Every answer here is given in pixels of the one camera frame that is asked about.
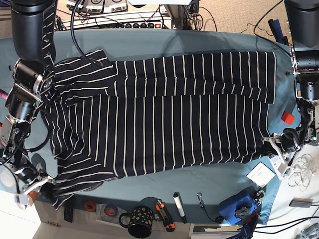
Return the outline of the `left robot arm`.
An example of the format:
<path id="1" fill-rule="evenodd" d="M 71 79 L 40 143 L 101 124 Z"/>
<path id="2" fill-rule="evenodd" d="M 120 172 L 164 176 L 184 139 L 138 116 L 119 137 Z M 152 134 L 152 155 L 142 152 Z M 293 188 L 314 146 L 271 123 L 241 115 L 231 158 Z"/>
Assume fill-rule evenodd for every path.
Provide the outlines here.
<path id="1" fill-rule="evenodd" d="M 301 122 L 295 129 L 265 137 L 265 154 L 287 156 L 306 144 L 319 144 L 319 2 L 286 0 L 284 2 L 292 37 L 289 55 L 294 70 L 294 92 Z"/>

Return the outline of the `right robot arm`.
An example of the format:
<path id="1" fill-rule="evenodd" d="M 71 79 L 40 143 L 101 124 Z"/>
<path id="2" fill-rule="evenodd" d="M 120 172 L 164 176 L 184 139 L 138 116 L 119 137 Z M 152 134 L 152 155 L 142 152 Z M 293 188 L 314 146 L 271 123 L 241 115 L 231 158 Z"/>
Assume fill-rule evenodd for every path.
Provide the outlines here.
<path id="1" fill-rule="evenodd" d="M 15 179 L 24 183 L 17 190 L 22 197 L 45 184 L 55 181 L 42 170 L 36 169 L 28 153 L 42 149 L 52 135 L 52 123 L 44 142 L 31 149 L 24 148 L 30 135 L 30 126 L 42 108 L 42 97 L 55 77 L 54 26 L 57 11 L 55 0 L 12 0 L 10 2 L 12 36 L 19 59 L 12 70 L 14 84 L 5 106 L 8 115 L 0 132 L 0 163 L 6 166 Z"/>

